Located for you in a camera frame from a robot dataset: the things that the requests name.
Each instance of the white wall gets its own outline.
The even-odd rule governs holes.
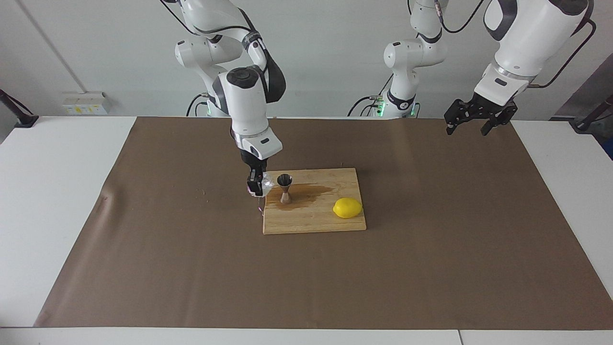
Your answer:
[[[463,23],[477,2],[451,1],[448,26]],[[287,78],[286,95],[270,106],[269,115],[344,116],[357,98],[378,92],[389,76],[382,58],[385,46],[414,37],[404,0],[234,3],[250,15]],[[176,62],[173,48],[186,32],[157,0],[3,0],[0,87],[38,114],[63,114],[61,93],[80,90],[25,13],[87,91],[108,95],[112,115],[184,115],[189,100],[203,89],[198,76]],[[597,0],[594,39],[558,82],[517,97],[517,118],[548,119],[585,82],[613,52],[612,17],[613,2]],[[567,43],[538,81],[549,79],[587,31]],[[446,39],[449,58],[420,70],[423,117],[442,117],[455,98],[470,98],[497,49],[482,15]],[[248,59],[240,61],[246,64]]]

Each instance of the brown liquid stain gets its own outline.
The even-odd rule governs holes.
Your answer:
[[[268,207],[276,207],[282,211],[291,211],[302,207],[310,206],[321,195],[331,192],[334,188],[324,187],[316,184],[292,184],[289,187],[289,195],[292,197],[291,204],[281,204],[281,187],[274,186],[266,196]]]

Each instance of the black stand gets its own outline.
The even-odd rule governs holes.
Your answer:
[[[571,125],[580,132],[587,131],[590,128],[592,122],[596,121],[600,115],[607,111],[611,106],[613,106],[613,95],[607,98],[604,102],[602,102],[590,115],[586,116],[583,120],[579,122],[571,122]]]
[[[34,122],[38,120],[38,115],[28,115],[21,111],[19,107],[15,103],[13,103],[9,95],[6,92],[0,89],[0,102],[2,102],[9,110],[17,116],[19,122],[15,124],[15,128],[30,128],[34,126]]]

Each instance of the green light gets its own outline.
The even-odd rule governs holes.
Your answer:
[[[411,109],[410,118],[417,118],[419,116],[419,110],[421,109],[421,104],[419,102],[413,103],[413,108]]]
[[[379,112],[377,112],[379,117],[383,117],[384,111],[385,111],[385,101],[381,102],[381,105],[379,106]]]

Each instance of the jigger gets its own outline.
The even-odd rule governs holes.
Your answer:
[[[279,177],[277,177],[276,183],[283,191],[283,194],[281,195],[281,204],[291,204],[292,197],[289,196],[289,186],[292,185],[292,177],[289,174],[281,174]]]

